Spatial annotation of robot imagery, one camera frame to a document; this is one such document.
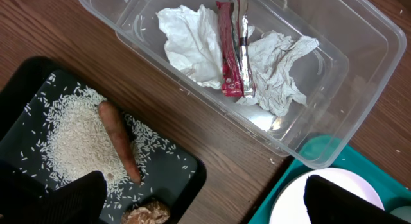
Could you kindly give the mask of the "pale green saucer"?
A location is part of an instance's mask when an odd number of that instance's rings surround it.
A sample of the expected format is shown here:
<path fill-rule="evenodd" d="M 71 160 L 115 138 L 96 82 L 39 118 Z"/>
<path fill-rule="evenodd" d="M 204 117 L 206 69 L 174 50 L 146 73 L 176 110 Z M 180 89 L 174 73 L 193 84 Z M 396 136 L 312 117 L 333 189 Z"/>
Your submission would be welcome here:
<path fill-rule="evenodd" d="M 402 206 L 390 212 L 392 215 L 411 223 L 411 206 Z"/>

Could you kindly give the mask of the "brown walnut food scrap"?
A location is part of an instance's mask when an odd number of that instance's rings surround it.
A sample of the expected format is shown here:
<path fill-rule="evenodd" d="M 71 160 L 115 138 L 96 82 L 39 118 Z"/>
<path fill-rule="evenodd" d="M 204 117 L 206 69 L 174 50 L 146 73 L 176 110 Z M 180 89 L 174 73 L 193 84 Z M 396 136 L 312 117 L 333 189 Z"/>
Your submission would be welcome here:
<path fill-rule="evenodd" d="M 157 200 L 144 206 L 126 211 L 121 217 L 121 224 L 163 224 L 170 217 L 170 209 Z"/>

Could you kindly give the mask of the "red snack wrapper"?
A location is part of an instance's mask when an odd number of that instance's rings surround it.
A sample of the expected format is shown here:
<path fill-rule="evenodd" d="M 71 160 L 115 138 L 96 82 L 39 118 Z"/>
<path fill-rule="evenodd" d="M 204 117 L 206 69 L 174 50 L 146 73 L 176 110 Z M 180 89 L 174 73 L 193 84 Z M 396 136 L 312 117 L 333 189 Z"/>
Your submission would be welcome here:
<path fill-rule="evenodd" d="M 248 0 L 216 2 L 222 43 L 222 92 L 228 97 L 253 98 L 256 86 L 249 62 Z"/>

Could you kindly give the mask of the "pile of rice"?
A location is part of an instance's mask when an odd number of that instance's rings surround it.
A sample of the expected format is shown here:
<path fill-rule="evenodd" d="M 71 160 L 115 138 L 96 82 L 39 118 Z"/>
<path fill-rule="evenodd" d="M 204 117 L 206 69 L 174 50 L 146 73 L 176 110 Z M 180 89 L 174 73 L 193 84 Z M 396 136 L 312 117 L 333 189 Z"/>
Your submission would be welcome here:
<path fill-rule="evenodd" d="M 126 172 L 98 115 L 104 97 L 63 71 L 54 71 L 25 105 L 20 126 L 26 139 L 18 168 L 47 193 L 92 172 L 107 183 L 100 220 L 118 223 L 122 214 L 152 200 L 170 208 L 177 221 L 189 205 L 189 183 L 197 160 L 149 126 L 123 114 L 142 181 Z"/>

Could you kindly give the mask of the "white napkin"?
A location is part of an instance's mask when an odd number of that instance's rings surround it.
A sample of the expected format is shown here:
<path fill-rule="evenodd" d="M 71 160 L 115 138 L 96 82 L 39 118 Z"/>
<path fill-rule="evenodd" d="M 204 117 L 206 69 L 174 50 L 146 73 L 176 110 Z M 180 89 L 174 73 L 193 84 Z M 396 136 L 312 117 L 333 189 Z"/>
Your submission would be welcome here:
<path fill-rule="evenodd" d="M 164 51 L 169 63 L 201 87 L 221 89 L 223 54 L 218 16 L 201 5 L 194 11 L 184 5 L 157 12 L 159 29 L 166 35 Z M 290 76 L 293 63 L 317 48 L 317 39 L 302 36 L 294 40 L 270 31 L 248 46 L 249 62 L 256 84 L 254 98 L 240 98 L 240 105 L 258 104 L 276 116 L 285 116 L 295 101 L 307 97 Z"/>

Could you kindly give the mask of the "orange carrot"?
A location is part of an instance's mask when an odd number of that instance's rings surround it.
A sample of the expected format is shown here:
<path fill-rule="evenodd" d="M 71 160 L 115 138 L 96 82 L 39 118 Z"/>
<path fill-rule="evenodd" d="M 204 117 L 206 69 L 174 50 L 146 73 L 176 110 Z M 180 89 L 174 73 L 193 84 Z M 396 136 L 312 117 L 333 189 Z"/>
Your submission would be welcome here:
<path fill-rule="evenodd" d="M 119 110 L 111 102 L 102 101 L 98 115 L 131 181 L 140 184 L 141 175 Z"/>

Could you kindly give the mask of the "large white plate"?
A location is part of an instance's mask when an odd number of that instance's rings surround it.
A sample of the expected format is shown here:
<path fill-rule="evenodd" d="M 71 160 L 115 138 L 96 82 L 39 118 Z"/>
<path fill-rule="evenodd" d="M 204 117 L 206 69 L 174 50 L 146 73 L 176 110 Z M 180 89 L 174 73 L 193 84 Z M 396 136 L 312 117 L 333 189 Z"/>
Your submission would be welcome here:
<path fill-rule="evenodd" d="M 376 190 L 361 176 L 340 168 L 318 169 L 298 176 L 280 192 L 272 208 L 270 224 L 310 222 L 303 196 L 306 180 L 312 175 L 319 175 L 378 208 L 384 209 Z"/>

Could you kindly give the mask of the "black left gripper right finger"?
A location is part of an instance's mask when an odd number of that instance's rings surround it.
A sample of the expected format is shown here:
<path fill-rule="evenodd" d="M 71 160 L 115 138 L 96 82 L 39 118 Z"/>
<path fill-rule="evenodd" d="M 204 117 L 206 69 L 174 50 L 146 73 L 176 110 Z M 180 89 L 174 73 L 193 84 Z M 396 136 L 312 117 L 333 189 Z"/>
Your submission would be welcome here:
<path fill-rule="evenodd" d="M 303 198 L 312 224 L 407 224 L 319 175 L 308 177 Z"/>

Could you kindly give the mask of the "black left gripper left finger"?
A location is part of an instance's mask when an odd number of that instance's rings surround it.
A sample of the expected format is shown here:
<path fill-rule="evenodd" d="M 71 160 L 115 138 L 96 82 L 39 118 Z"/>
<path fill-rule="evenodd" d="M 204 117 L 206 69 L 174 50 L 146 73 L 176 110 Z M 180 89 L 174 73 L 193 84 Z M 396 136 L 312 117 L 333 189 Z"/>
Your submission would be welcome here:
<path fill-rule="evenodd" d="M 52 191 L 1 162 L 1 223 L 97 223 L 106 196 L 100 171 Z"/>

